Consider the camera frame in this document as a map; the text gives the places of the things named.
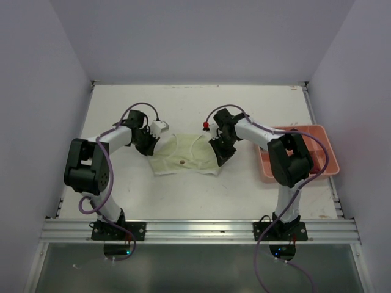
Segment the pale green underwear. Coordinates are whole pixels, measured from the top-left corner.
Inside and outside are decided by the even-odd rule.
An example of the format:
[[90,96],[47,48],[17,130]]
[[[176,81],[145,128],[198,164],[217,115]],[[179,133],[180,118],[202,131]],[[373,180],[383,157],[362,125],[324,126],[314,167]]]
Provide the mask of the pale green underwear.
[[173,134],[153,156],[149,163],[155,175],[199,173],[217,176],[220,167],[205,135]]

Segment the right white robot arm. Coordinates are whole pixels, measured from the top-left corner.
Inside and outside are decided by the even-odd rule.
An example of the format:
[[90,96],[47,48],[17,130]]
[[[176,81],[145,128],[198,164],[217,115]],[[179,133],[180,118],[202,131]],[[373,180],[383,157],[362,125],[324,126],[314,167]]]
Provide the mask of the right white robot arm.
[[213,120],[212,124],[203,122],[203,130],[211,134],[209,144],[218,166],[223,166],[234,155],[234,144],[241,140],[248,140],[268,153],[272,175],[279,184],[271,229],[276,238],[287,239],[300,222],[300,185],[314,166],[301,133],[260,125],[246,113],[233,115],[224,107],[218,108]]

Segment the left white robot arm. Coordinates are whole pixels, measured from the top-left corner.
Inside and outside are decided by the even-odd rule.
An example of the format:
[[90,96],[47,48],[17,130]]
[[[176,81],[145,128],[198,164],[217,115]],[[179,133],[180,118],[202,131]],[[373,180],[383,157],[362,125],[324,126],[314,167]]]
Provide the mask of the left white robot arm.
[[64,171],[64,183],[81,194],[79,212],[96,214],[97,224],[118,240],[127,232],[123,209],[112,198],[114,167],[111,155],[123,147],[134,146],[143,156],[152,156],[162,133],[169,125],[158,117],[148,121],[146,114],[129,110],[112,128],[89,139],[71,141]]

